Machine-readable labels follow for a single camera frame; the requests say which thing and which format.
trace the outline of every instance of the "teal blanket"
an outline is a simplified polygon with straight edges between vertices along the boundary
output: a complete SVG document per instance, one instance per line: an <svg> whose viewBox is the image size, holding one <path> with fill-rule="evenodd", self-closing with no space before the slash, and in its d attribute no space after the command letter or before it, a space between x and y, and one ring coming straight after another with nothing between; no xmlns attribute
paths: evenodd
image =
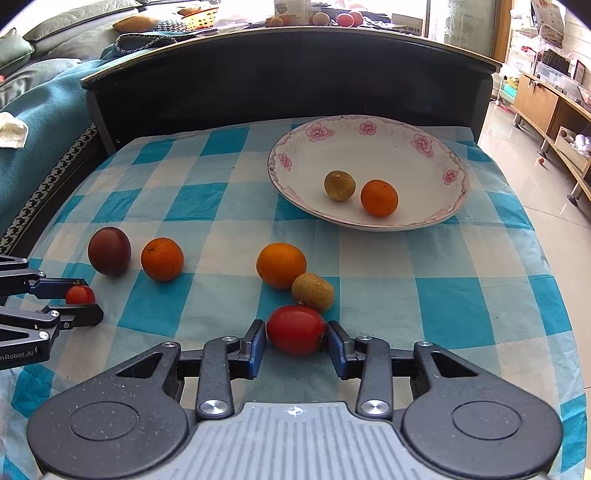
<svg viewBox="0 0 591 480"><path fill-rule="evenodd" d="M81 63L10 102L10 112L29 127L24 148L0 148L0 238L41 182L92 123L82 78L125 61Z"/></svg>

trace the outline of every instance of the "tiled floor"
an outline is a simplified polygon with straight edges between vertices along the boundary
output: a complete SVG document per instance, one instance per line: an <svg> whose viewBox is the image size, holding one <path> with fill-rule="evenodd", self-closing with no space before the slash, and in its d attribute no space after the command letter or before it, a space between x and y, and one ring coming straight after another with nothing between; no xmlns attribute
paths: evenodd
<svg viewBox="0 0 591 480"><path fill-rule="evenodd" d="M583 195L579 208L571 205L566 194L574 179L567 167L556 155L538 164L541 137L529 125L515 129L513 117L491 104L479 145L498 163L525 207L556 277L579 350L591 418L591 202ZM588 433L587 466L590 440Z"/></svg>

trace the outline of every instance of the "glass door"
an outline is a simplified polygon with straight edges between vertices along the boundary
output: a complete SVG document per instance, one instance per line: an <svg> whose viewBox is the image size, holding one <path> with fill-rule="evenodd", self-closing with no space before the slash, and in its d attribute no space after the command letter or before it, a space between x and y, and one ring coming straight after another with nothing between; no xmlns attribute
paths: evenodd
<svg viewBox="0 0 591 480"><path fill-rule="evenodd" d="M498 0L430 0L430 3L430 39L491 56Z"/></svg>

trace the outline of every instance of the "mandarin orange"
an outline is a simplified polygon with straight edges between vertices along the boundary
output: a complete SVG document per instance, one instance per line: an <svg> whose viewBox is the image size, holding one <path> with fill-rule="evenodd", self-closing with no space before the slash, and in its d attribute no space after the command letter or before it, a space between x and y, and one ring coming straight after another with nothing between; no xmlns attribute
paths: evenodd
<svg viewBox="0 0 591 480"><path fill-rule="evenodd" d="M370 180L361 190L361 205L374 217L387 217L398 208L398 193L383 180Z"/></svg>
<svg viewBox="0 0 591 480"><path fill-rule="evenodd" d="M183 264L183 251L170 238L150 240L142 251L142 267L157 281L172 280L182 272Z"/></svg>
<svg viewBox="0 0 591 480"><path fill-rule="evenodd" d="M306 272L306 257L290 244L267 245L256 259L256 271L273 288L287 290L294 280Z"/></svg>

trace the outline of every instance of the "brown plum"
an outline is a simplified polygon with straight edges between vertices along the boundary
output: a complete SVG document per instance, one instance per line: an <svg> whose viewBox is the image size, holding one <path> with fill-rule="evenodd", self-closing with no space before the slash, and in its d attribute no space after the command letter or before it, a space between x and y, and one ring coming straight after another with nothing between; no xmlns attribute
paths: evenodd
<svg viewBox="0 0 591 480"><path fill-rule="evenodd" d="M121 275L127 270L131 260L129 238L114 226L101 228L88 243L88 260L103 275Z"/></svg>

